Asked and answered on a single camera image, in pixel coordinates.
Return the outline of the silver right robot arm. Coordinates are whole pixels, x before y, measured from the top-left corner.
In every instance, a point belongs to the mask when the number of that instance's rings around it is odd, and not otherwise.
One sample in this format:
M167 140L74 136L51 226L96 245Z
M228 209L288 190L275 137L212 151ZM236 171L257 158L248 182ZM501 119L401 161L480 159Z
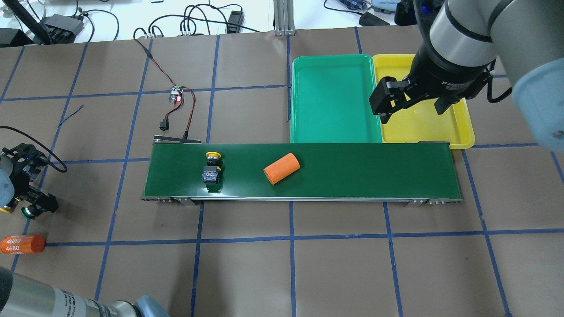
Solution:
M438 115L492 82L501 60L507 91L538 145L563 152L561 0L409 0L423 42L409 74L379 80L369 104L387 124L400 110L434 99Z

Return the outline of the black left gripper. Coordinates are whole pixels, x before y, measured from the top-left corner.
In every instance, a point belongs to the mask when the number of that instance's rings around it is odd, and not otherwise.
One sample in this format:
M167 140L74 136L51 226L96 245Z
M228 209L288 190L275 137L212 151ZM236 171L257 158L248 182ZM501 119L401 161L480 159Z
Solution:
M26 199L44 208L45 213L55 213L59 204L51 193L43 193L33 186L42 168L48 164L48 157L34 145L20 143L18 146L2 148L1 168L9 176L14 188L14 199Z

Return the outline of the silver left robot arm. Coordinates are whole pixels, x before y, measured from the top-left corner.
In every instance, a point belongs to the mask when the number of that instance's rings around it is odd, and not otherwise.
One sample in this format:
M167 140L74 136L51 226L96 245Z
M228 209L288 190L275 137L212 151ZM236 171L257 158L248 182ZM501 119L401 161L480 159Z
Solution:
M34 219L58 210L57 198L32 186L50 160L34 145L21 143L1 150L1 210L10 212L18 202L29 203L21 210ZM167 317L167 311L153 298L142 296L135 303L115 301L108 305L30 279L2 268L1 315L3 317Z

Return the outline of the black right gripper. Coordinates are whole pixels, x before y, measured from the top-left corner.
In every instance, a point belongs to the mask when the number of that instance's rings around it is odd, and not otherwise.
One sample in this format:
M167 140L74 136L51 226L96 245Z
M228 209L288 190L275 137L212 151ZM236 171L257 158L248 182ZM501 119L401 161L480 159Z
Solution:
M444 114L460 99L473 99L486 86L491 60L483 66L459 66L441 56L429 40L425 40L412 62L405 80L391 76L381 78L369 97L374 116L387 124L397 111L413 106L415 98L437 98L436 113Z

